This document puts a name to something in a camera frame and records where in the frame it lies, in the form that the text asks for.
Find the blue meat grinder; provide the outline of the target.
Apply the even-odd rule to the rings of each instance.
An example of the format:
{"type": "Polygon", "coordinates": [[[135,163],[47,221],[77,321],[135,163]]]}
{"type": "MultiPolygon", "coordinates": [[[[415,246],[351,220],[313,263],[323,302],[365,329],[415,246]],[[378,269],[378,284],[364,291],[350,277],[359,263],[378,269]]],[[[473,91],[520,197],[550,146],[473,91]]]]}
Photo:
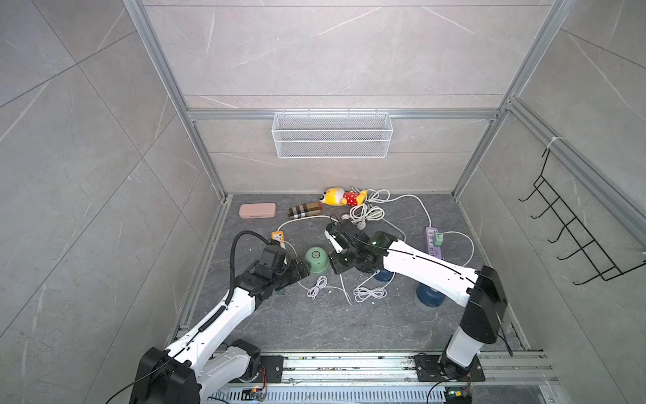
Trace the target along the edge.
{"type": "Polygon", "coordinates": [[[390,271],[380,270],[375,274],[374,279],[376,279],[378,282],[387,283],[387,282],[390,282],[392,280],[393,276],[394,276],[394,273],[392,273],[390,271]]]}
{"type": "Polygon", "coordinates": [[[430,286],[419,284],[416,288],[414,303],[422,311],[430,311],[442,306],[446,296],[430,286]]]}

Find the green meat grinder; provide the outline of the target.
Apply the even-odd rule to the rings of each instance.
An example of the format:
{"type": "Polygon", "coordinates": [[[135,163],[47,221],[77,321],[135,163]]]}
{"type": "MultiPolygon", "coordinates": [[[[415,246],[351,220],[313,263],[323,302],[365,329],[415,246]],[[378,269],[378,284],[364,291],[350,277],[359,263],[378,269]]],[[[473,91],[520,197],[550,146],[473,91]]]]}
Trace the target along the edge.
{"type": "Polygon", "coordinates": [[[311,274],[323,274],[330,264],[328,253],[322,247],[309,248],[304,254],[304,260],[311,274]]]}

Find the green usb charger cube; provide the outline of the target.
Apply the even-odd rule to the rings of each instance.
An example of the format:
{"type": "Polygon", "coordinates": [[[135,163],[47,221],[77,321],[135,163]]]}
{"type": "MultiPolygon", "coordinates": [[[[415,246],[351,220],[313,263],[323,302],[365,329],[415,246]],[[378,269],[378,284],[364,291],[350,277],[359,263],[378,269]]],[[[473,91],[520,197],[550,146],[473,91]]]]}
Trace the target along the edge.
{"type": "Polygon", "coordinates": [[[434,247],[441,247],[443,244],[444,235],[442,232],[435,232],[432,237],[434,247]]]}

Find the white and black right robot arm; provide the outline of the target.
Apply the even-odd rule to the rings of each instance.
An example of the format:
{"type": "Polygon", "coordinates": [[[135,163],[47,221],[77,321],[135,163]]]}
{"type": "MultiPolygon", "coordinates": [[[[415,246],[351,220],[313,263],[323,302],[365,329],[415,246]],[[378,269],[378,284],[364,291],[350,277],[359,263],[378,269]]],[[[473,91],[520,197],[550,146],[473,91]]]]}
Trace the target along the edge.
{"type": "Polygon", "coordinates": [[[438,360],[445,377],[465,377],[481,348],[502,335],[508,300],[499,274],[491,267],[459,267],[387,232],[370,237],[347,220],[328,223],[325,236],[334,248],[330,259],[336,274],[348,269],[370,274],[385,270],[428,286],[464,308],[459,326],[438,360]]]}

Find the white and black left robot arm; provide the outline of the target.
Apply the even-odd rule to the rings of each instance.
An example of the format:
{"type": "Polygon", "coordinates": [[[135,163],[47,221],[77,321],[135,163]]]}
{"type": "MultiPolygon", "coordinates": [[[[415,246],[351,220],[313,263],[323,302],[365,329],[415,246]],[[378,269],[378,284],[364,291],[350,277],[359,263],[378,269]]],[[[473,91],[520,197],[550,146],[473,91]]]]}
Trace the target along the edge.
{"type": "Polygon", "coordinates": [[[130,390],[131,403],[200,403],[209,386],[217,389],[231,380],[254,376],[257,367],[252,362],[260,350],[249,343],[235,343],[215,360],[211,356],[275,291],[310,274],[308,264],[289,257],[280,242],[249,230],[239,232],[230,247],[225,297],[180,339],[164,349],[150,348],[140,359],[135,380],[106,402],[130,390]],[[237,244],[244,236],[259,239],[264,249],[237,275],[237,244]]]}

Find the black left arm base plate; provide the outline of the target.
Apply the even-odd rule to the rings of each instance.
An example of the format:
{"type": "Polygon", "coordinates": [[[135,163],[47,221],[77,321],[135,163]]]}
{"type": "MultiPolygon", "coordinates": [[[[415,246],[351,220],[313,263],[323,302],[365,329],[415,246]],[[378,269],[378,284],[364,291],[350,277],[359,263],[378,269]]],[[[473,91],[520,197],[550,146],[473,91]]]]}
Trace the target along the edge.
{"type": "Polygon", "coordinates": [[[281,355],[261,355],[251,358],[248,367],[237,378],[227,377],[226,383],[279,383],[284,372],[285,357],[281,355]]]}

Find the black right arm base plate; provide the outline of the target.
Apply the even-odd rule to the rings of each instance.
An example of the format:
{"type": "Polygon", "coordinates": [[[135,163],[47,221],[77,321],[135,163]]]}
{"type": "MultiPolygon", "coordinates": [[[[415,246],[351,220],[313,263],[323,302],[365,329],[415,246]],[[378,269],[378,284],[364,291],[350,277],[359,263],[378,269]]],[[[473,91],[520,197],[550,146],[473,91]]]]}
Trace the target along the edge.
{"type": "Polygon", "coordinates": [[[452,362],[445,355],[418,353],[412,359],[414,370],[417,372],[417,379],[420,382],[438,382],[442,380],[483,382],[486,380],[478,356],[474,356],[471,364],[467,367],[462,367],[452,362]]]}

